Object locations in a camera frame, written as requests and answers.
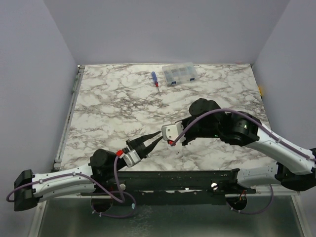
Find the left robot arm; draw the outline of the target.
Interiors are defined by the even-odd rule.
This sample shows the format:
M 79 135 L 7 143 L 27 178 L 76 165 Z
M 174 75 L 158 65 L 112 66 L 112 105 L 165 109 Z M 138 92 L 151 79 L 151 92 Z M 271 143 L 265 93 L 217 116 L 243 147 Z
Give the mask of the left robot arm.
M 14 211 L 25 211 L 37 206 L 45 198 L 50 199 L 67 194 L 93 193 L 105 194 L 111 178 L 118 178 L 117 171 L 133 167 L 163 139 L 161 132 L 143 135 L 126 141 L 126 147 L 116 153 L 104 149 L 96 150 L 90 162 L 76 168 L 34 174 L 27 169 L 14 181 L 14 189 L 6 200 L 14 204 Z

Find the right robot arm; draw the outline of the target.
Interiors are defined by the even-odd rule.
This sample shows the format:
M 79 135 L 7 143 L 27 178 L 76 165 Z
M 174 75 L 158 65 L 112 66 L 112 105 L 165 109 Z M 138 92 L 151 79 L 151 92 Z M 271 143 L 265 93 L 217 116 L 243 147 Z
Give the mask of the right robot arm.
M 238 193 L 259 182 L 279 183 L 287 189 L 306 191 L 316 185 L 316 151 L 301 148 L 272 132 L 246 112 L 222 109 L 213 100 L 200 98 L 189 107 L 190 117 L 181 120 L 180 130 L 170 144 L 183 139 L 185 146 L 196 138 L 219 138 L 222 142 L 259 151 L 276 161 L 270 171 L 239 171 L 227 180 L 227 188 Z

